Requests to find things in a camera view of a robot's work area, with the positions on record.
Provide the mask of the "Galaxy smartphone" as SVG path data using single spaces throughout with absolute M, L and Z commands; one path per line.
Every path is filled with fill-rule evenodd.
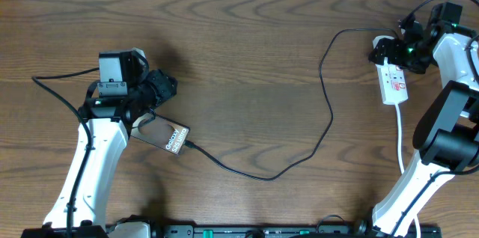
M 131 136 L 178 155 L 190 128 L 160 115 L 145 114 L 132 127 Z

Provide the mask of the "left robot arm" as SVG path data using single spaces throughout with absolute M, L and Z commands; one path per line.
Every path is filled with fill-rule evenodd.
M 152 237 L 149 221 L 127 219 L 106 224 L 106 206 L 115 170 L 133 129 L 151 123 L 155 110 L 177 93 L 177 80 L 149 67 L 144 51 L 131 48 L 99 54 L 100 73 L 75 108 L 44 85 L 78 119 L 79 137 L 73 161 L 53 208 L 39 228 L 27 228 L 23 237 Z

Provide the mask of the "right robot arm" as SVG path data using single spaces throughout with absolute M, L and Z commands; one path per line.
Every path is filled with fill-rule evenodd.
M 402 38 L 378 36 L 369 61 L 380 76 L 383 102 L 404 94 L 400 71 L 424 74 L 439 68 L 442 90 L 419 120 L 406 170 L 356 232 L 369 237 L 405 237 L 432 196 L 456 176 L 478 171 L 478 33 L 460 25 L 462 6 L 434 6 L 426 26 L 410 13 L 400 21 Z

